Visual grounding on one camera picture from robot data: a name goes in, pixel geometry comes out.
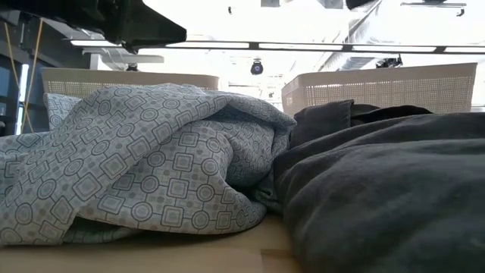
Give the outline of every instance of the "wicker basket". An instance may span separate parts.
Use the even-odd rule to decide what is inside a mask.
[[[476,70],[471,63],[302,74],[283,88],[283,110],[294,115],[308,106],[354,99],[435,113],[470,111]]]
[[[45,93],[85,98],[105,86],[145,86],[160,83],[192,84],[218,90],[219,78],[207,75],[160,74],[87,69],[43,68]]]

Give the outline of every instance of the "yellow cable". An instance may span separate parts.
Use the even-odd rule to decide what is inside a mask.
[[[4,23],[4,27],[5,27],[5,35],[7,36],[8,54],[9,54],[10,62],[11,62],[11,65],[12,65],[12,71],[14,72],[15,82],[17,83],[17,88],[20,91],[20,81],[18,80],[17,68],[15,68],[14,53],[12,52],[12,46],[11,46],[11,41],[10,41],[10,32],[8,31],[7,23]],[[28,113],[26,115],[27,115],[27,121],[29,123],[30,131],[33,133],[32,124],[30,123],[30,118],[28,117]]]
[[[30,84],[29,84],[29,89],[27,91],[27,94],[25,95],[27,99],[25,100],[25,107],[23,108],[25,115],[23,116],[22,129],[20,130],[21,133],[23,133],[23,127],[25,126],[25,120],[29,116],[28,110],[29,110],[29,99],[30,99],[30,94],[31,94],[30,91],[32,91],[33,79],[36,76],[37,55],[39,53],[40,37],[42,35],[42,25],[43,24],[44,24],[44,20],[42,18],[40,18],[39,32],[37,33],[36,50],[35,50],[34,55],[33,55],[33,65],[32,65],[32,73],[31,73],[31,76],[30,76]]]

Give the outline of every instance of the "security camera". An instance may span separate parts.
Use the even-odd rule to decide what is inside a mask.
[[[251,66],[251,74],[260,75],[262,73],[263,73],[263,64],[261,64],[260,60],[255,60]]]

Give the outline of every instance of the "pillow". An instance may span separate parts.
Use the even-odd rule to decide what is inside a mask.
[[[44,93],[44,103],[47,107],[49,130],[54,130],[59,127],[69,114],[70,110],[80,100],[81,99],[72,96]]]

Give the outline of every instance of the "light fixture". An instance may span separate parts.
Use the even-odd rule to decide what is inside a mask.
[[[424,1],[424,2],[402,2],[401,6],[408,6],[413,8],[464,8],[466,3],[443,3],[443,1]]]
[[[468,47],[468,46],[455,46],[455,47],[447,47],[445,52],[470,52],[470,53],[482,53],[485,54],[485,47]]]
[[[115,45],[105,40],[71,40],[70,43],[73,46],[86,46],[86,47],[121,47],[121,45]]]
[[[17,125],[15,127],[15,134],[20,135],[22,131],[23,107],[19,107],[17,111]]]
[[[247,42],[179,42],[166,45],[168,48],[222,48],[222,49],[247,49]]]
[[[353,52],[433,52],[435,46],[354,45]]]
[[[314,50],[331,50],[339,51],[342,45],[296,45],[296,44],[280,44],[280,43],[262,43],[259,45],[261,49],[314,49]]]
[[[19,90],[19,101],[25,101],[25,92],[27,90],[27,78],[29,76],[29,65],[22,64],[22,72],[20,72],[20,90]]]

